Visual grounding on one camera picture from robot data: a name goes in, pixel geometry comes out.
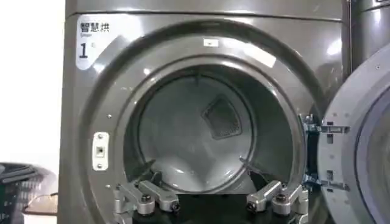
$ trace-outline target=dryer top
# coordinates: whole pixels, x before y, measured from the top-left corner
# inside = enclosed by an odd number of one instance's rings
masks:
[[[347,0],[66,0],[75,13],[210,13],[342,21]]]

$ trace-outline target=label sticker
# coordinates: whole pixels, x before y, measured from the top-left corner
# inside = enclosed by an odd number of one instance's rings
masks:
[[[118,36],[116,17],[111,15],[82,15],[77,21],[76,66],[88,69]]]

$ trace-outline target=white wall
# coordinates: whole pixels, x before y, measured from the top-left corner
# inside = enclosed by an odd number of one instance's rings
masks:
[[[0,162],[58,175],[65,0],[0,1]]]

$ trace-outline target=black basket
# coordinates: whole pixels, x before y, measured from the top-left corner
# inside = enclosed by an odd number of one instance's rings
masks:
[[[35,187],[31,180],[37,176],[32,166],[0,163],[0,224],[23,223],[21,211],[30,199],[28,192]]]

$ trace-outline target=metal bracket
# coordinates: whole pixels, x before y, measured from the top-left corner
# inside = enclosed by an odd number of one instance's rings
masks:
[[[139,182],[138,188],[141,192],[154,197],[162,211],[178,212],[180,210],[179,198],[175,193],[165,191],[148,180]]]
[[[327,122],[326,125],[318,126],[314,121],[313,114],[308,114],[308,115],[300,114],[299,118],[302,123],[303,129],[307,133],[346,134],[350,130],[350,127],[348,126],[336,126],[332,122]]]
[[[278,215],[297,214],[297,223],[307,223],[309,213],[309,193],[302,185],[289,186],[272,199],[272,208]]]
[[[260,191],[249,194],[246,197],[247,209],[253,213],[265,211],[267,202],[271,201],[282,190],[282,187],[280,181],[271,181]]]
[[[133,184],[119,184],[114,190],[115,214],[125,214],[136,209],[140,215],[150,215],[155,209],[155,200],[142,193]]]

